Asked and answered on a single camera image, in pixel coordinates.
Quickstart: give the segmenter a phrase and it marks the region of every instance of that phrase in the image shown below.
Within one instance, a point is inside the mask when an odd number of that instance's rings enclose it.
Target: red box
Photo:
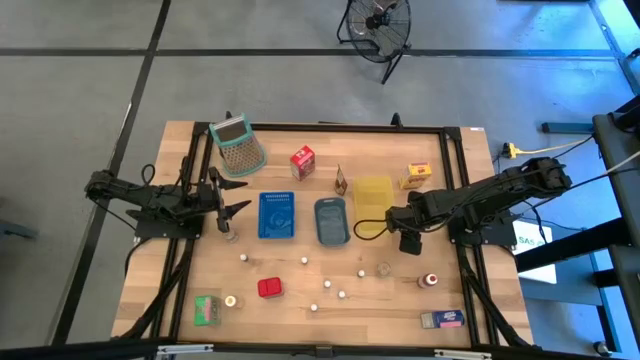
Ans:
[[[316,154],[307,145],[291,157],[291,173],[298,180],[304,180],[316,169]]]
[[[282,291],[282,281],[280,278],[269,278],[258,281],[258,295],[265,299],[280,296],[284,294]]]

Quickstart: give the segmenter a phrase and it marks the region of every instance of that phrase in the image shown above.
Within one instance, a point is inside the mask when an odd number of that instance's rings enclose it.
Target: red and white carton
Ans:
[[[291,157],[291,173],[298,180],[304,180],[316,169],[316,154],[307,145]]]

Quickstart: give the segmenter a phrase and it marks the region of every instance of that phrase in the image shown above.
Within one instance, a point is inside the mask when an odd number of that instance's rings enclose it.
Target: small red block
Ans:
[[[282,281],[280,281],[279,277],[258,281],[258,295],[260,295],[260,297],[271,298],[274,296],[280,296],[283,293]]]

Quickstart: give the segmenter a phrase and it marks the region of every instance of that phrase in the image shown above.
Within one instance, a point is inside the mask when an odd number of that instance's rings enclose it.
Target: black line on floor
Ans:
[[[414,49],[409,56],[433,57],[615,57],[602,50],[499,50],[499,49]],[[156,56],[213,57],[213,56],[359,56],[355,49],[158,49]]]
[[[596,0],[589,0],[589,7],[591,8],[591,13],[596,19],[600,30],[602,30],[604,39],[607,41],[607,44],[609,44],[609,48],[614,53],[615,58],[618,61],[618,65],[620,66],[620,70],[622,70],[622,74],[627,79],[629,87],[631,87],[631,91],[634,95],[640,95],[640,84],[638,84],[638,79],[636,79],[633,71],[631,71],[629,61],[624,52],[622,52],[622,50],[620,49],[620,46],[618,46],[618,42],[616,41],[615,36],[613,36],[611,28],[609,27],[609,24],[607,24],[607,20],[605,20],[604,15],[602,15],[602,12],[600,11],[600,7],[598,6]]]
[[[144,93],[144,88],[147,84],[147,79],[149,78],[149,72],[151,71],[154,53],[158,47],[158,41],[162,34],[164,24],[167,20],[167,14],[169,12],[170,5],[171,0],[163,0],[162,6],[160,7],[160,12],[158,14],[158,20],[156,21],[156,25],[151,36],[151,41],[149,42],[147,55],[142,62],[142,66],[140,67],[140,73],[138,74],[138,79],[133,89],[133,94],[131,95],[129,108],[127,109],[127,113],[120,130],[120,135],[118,136],[118,140],[116,142],[111,160],[109,162],[109,170],[115,176],[117,176],[118,172],[120,171],[120,165],[122,164],[122,159],[124,158],[127,144],[129,143],[133,124],[135,122],[138,108],[142,100],[142,94]],[[103,201],[102,205],[104,207],[107,207],[109,205],[109,202]],[[69,291],[67,292],[66,300],[64,302],[58,324],[53,334],[52,345],[62,345],[67,342],[69,331],[71,330],[73,319],[76,310],[78,309],[80,297],[82,296],[82,290],[87,280],[87,276],[89,275],[89,270],[91,269],[91,261],[93,260],[95,250],[98,246],[98,239],[100,238],[100,233],[102,231],[105,216],[106,212],[104,210],[96,209],[94,212],[94,216],[91,219],[90,224],[88,225],[88,230],[85,233],[86,237],[83,241],[84,245],[82,248],[80,259],[78,261],[78,266],[76,267],[75,273],[73,275],[73,280],[71,281],[71,285],[69,286]]]
[[[0,56],[146,56],[138,48],[0,48]]]

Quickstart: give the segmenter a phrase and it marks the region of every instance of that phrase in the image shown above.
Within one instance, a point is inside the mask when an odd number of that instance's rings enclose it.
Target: green box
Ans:
[[[193,319],[195,326],[220,324],[220,299],[211,296],[196,296],[196,314]]]

